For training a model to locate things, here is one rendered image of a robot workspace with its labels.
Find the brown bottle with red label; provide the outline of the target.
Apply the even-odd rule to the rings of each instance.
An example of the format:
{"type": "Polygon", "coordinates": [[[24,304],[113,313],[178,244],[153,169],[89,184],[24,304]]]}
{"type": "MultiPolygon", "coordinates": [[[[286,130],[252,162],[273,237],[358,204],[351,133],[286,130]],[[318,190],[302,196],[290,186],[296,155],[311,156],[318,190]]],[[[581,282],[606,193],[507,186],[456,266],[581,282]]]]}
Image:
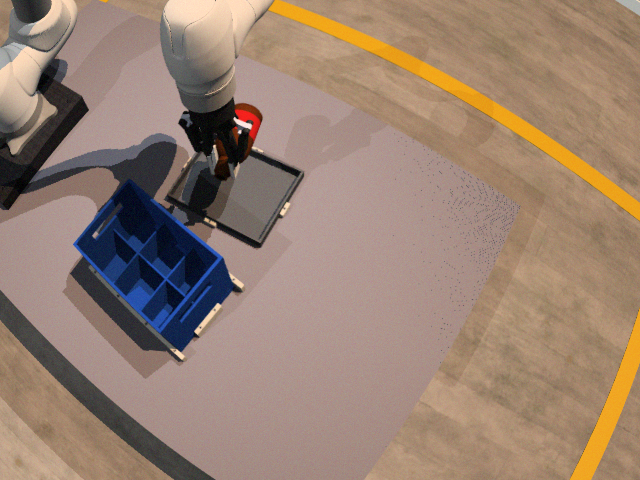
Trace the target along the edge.
{"type": "MultiPolygon", "coordinates": [[[[247,157],[249,156],[252,146],[254,144],[255,138],[257,136],[258,130],[260,128],[261,122],[263,120],[263,116],[262,114],[259,112],[259,110],[254,107],[253,105],[250,104],[246,104],[246,103],[238,103],[235,104],[235,113],[237,115],[239,115],[239,120],[242,120],[244,122],[246,122],[246,120],[252,120],[254,122],[252,130],[249,134],[249,139],[248,139],[248,148],[246,151],[246,154],[244,156],[243,160],[239,160],[239,164],[242,163],[243,161],[245,161],[247,159],[247,157]]],[[[234,127],[232,129],[233,134],[236,138],[236,142],[238,145],[238,131],[237,128],[234,127]]],[[[228,179],[228,177],[231,176],[230,174],[230,169],[229,169],[229,165],[227,163],[227,154],[224,150],[223,144],[221,142],[221,140],[218,139],[218,137],[216,137],[216,149],[217,149],[217,153],[218,153],[218,161],[216,164],[216,167],[214,169],[215,172],[215,178],[221,181],[226,181],[228,179]]]]}

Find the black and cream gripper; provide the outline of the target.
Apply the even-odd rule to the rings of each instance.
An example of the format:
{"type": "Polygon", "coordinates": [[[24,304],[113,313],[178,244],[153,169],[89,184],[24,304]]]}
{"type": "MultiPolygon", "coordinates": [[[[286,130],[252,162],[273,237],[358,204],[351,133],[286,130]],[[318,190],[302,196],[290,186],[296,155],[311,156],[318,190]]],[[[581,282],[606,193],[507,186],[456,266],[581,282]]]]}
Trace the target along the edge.
{"type": "Polygon", "coordinates": [[[211,174],[215,175],[214,169],[219,159],[216,145],[214,145],[214,133],[217,134],[228,157],[227,163],[231,178],[236,179],[240,168],[239,160],[243,160],[246,154],[248,135],[254,122],[252,120],[247,120],[246,122],[239,120],[238,115],[235,113],[234,97],[225,106],[216,111],[203,114],[188,111],[183,112],[178,124],[184,129],[194,151],[197,153],[204,152],[211,174]],[[237,127],[239,135],[238,145],[232,131],[234,127],[237,127]]]}

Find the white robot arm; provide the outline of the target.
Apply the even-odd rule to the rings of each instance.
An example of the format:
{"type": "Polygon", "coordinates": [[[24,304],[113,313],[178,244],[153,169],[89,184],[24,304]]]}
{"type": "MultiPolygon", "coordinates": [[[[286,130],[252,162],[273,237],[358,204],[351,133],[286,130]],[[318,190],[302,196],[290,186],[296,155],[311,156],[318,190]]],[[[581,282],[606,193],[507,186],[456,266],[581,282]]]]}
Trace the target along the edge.
{"type": "MultiPolygon", "coordinates": [[[[0,147],[16,157],[58,109],[38,90],[42,73],[76,25],[74,0],[11,0],[0,47],[0,147]],[[3,49],[4,48],[4,49],[3,49]]],[[[196,113],[225,106],[236,91],[234,61],[275,0],[169,0],[160,41],[182,104],[196,113]]]]}

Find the blue divided crate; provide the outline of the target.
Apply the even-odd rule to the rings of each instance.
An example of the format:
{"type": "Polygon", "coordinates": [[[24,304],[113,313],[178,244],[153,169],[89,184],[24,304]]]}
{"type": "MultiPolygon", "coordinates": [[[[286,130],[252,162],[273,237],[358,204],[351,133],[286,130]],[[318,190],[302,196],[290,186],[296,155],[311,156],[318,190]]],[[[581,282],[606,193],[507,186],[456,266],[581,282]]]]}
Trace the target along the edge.
{"type": "Polygon", "coordinates": [[[130,178],[73,245],[181,352],[235,288],[224,258],[130,178]],[[94,238],[119,203],[122,208],[94,238]]]}

